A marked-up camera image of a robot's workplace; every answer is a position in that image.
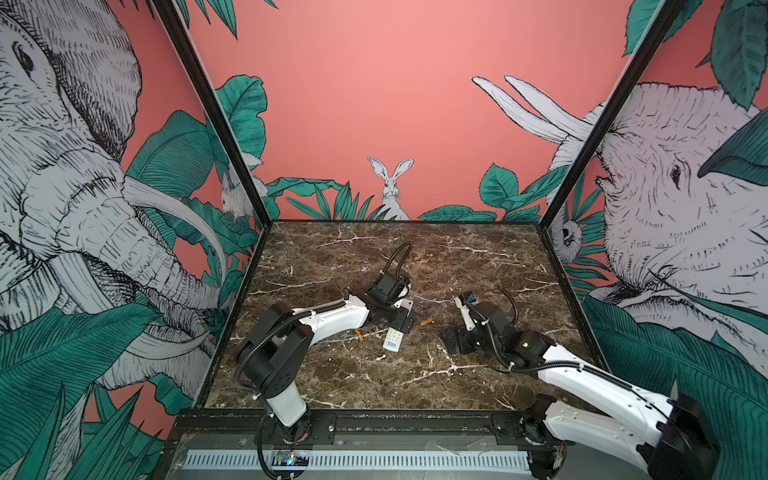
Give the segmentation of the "white remote control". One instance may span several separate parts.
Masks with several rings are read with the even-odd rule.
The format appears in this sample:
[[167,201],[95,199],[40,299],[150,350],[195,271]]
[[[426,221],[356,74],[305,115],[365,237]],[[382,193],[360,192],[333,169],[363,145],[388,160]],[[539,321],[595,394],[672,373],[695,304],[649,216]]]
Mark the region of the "white remote control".
[[398,353],[400,351],[404,337],[405,337],[404,333],[402,333],[401,331],[395,328],[390,327],[387,330],[387,334],[383,342],[383,348],[389,352]]

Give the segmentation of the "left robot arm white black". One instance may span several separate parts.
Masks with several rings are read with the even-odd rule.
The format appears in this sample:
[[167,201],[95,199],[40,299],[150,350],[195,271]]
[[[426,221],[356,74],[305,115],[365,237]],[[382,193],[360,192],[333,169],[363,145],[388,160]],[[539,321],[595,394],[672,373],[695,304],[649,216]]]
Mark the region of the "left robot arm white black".
[[306,308],[271,305],[239,343],[231,383],[263,405],[286,444],[303,442],[312,426],[310,410],[295,383],[312,346],[369,323],[403,335],[413,325],[410,279],[381,272],[375,282],[347,288],[341,298]]

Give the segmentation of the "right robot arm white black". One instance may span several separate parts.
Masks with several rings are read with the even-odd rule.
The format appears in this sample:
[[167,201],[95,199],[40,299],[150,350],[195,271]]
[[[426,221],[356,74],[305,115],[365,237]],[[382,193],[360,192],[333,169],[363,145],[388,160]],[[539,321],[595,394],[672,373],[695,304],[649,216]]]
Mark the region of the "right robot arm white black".
[[533,445],[573,442],[630,463],[653,479],[711,479],[720,458],[701,404],[679,392],[664,395],[631,384],[578,357],[551,337],[519,330],[517,320],[470,291],[454,297],[464,326],[449,331],[450,352],[482,351],[504,373],[528,375],[595,407],[575,408],[542,395],[519,429]]

